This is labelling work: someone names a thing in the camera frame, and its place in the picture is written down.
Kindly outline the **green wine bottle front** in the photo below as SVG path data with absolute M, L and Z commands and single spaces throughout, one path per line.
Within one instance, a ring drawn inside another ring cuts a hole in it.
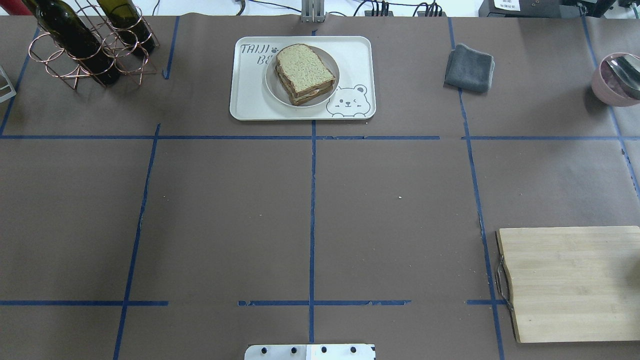
M 107 55 L 102 42 L 63 0 L 23 0 L 39 26 L 49 34 L 58 48 L 77 65 L 64 76 L 64 82 L 73 79 L 92 79 L 103 87 L 115 84 L 121 73 L 115 60 Z

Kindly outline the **green wine bottle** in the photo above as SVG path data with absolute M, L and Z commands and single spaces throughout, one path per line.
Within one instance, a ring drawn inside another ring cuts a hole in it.
M 64 76 L 64 82 L 73 79 L 92 79 L 103 87 L 115 84 L 121 73 L 115 60 L 107 55 L 102 42 L 63 0 L 23 0 L 39 26 L 49 34 L 58 48 L 77 65 Z
M 153 35 L 132 0 L 99 0 L 98 4 L 112 27 L 120 29 L 123 43 L 135 47 L 135 55 L 144 57 L 153 53 L 156 47 Z

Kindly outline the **black computer box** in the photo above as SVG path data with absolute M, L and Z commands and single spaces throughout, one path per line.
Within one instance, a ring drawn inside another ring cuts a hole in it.
M 573 19 L 582 16 L 577 6 L 562 0 L 483 0 L 479 18 L 549 18 Z

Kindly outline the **pink bowl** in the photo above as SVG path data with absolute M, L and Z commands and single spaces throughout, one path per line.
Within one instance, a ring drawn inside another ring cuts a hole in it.
M 631 107 L 639 104 L 638 99 L 626 94 L 619 80 L 608 65 L 608 60 L 621 56 L 631 56 L 639 59 L 638 55 L 626 52 L 615 52 L 606 55 L 597 64 L 590 83 L 590 88 L 594 95 L 599 98 L 602 103 L 618 108 Z

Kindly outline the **white round plate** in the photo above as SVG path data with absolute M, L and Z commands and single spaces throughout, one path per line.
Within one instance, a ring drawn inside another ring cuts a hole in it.
M 266 68 L 264 82 L 275 100 L 288 107 L 313 107 L 329 99 L 339 68 L 326 51 L 304 43 L 282 48 Z

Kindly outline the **bread slice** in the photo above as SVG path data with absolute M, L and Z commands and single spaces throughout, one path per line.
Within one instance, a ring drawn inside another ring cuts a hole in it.
M 299 95 L 306 94 L 306 89 L 314 85 L 325 85 L 337 79 L 318 53 L 304 43 L 282 48 L 275 58 L 275 72 L 292 80 Z
M 286 91 L 286 95 L 288 96 L 288 100 L 291 105 L 301 106 L 304 103 L 307 103 L 327 92 L 330 92 L 333 89 L 333 86 L 336 82 L 335 79 L 331 80 L 327 84 L 314 85 L 310 89 L 305 89 L 303 92 L 306 92 L 303 95 L 298 94 L 295 90 L 294 82 L 286 77 L 283 73 L 276 72 L 279 82 L 282 87 Z

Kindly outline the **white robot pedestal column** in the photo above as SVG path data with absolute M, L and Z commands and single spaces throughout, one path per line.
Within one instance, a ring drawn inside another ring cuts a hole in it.
M 247 347 L 245 360 L 375 360 L 374 344 L 254 344 Z

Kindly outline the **metal scoop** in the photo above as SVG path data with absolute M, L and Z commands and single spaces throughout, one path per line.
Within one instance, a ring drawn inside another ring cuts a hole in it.
M 633 54 L 618 55 L 606 59 L 614 77 L 617 79 L 622 91 L 633 98 L 640 100 L 640 59 Z

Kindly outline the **aluminium frame post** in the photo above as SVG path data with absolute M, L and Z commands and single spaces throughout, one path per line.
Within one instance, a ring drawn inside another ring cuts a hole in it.
M 302 23 L 324 23 L 327 12 L 325 11 L 324 0 L 302 0 L 301 1 L 301 22 Z

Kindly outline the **cream bear tray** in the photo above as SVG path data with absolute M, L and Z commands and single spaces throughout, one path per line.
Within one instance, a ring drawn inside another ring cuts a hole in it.
M 336 84 L 303 105 L 290 103 L 275 73 L 279 50 L 312 48 Z M 371 43 L 363 36 L 247 36 L 234 48 L 230 114 L 240 121 L 365 120 L 377 111 Z

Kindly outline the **green wine bottle middle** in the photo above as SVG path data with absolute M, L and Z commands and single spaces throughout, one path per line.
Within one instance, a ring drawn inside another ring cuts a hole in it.
M 123 43 L 135 47 L 135 55 L 144 57 L 153 53 L 156 47 L 153 35 L 132 0 L 99 0 L 98 4 L 112 27 L 120 29 Z

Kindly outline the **wooden cutting board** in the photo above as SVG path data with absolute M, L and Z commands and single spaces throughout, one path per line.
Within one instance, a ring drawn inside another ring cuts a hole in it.
M 499 228 L 519 343 L 640 338 L 638 226 Z

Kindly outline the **folded grey cloth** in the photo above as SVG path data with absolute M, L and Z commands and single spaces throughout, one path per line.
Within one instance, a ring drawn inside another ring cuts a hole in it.
M 444 83 L 484 94 L 492 88 L 495 66 L 493 55 L 458 43 L 449 53 Z

